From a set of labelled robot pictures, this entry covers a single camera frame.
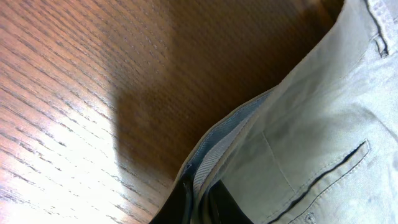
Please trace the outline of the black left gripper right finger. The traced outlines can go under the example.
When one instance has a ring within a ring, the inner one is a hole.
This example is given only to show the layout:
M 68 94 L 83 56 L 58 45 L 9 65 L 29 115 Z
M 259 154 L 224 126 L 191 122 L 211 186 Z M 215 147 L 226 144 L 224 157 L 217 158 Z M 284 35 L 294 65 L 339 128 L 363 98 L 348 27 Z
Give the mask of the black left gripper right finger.
M 253 224 L 221 180 L 211 187 L 208 199 L 212 224 Z

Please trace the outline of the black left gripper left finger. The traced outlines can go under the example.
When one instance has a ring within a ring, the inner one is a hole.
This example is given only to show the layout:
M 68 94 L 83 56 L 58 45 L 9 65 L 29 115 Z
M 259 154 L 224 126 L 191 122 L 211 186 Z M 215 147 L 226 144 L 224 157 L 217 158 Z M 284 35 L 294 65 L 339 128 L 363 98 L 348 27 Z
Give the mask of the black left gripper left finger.
M 193 210 L 192 178 L 185 175 L 176 184 L 149 224 L 189 224 Z

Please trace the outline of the light green shorts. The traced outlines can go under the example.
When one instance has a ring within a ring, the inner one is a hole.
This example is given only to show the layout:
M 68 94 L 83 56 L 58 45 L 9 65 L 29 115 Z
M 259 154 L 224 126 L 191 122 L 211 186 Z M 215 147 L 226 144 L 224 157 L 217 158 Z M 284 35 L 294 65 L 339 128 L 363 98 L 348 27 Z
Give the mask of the light green shorts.
M 273 89 L 213 126 L 193 223 L 222 181 L 253 223 L 397 222 L 397 2 L 345 1 L 331 30 Z

